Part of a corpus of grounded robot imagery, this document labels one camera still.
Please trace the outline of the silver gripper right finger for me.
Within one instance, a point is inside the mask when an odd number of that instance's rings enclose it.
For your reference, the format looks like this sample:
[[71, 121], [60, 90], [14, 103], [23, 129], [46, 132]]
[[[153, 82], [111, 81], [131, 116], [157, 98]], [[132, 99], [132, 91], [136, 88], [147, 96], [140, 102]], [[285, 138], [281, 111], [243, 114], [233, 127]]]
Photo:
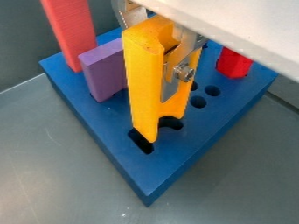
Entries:
[[167, 102], [179, 92], [179, 84], [194, 78], [193, 54], [209, 42], [205, 36], [179, 24], [174, 25], [173, 38], [178, 44], [165, 54], [162, 102]]

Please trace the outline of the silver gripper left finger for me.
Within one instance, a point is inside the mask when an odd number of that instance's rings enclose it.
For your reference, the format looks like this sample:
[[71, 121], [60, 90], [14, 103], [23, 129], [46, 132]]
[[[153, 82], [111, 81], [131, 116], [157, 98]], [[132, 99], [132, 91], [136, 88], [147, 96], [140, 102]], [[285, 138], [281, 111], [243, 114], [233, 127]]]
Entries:
[[123, 30], [149, 19], [146, 7], [132, 0], [111, 0], [111, 5]]

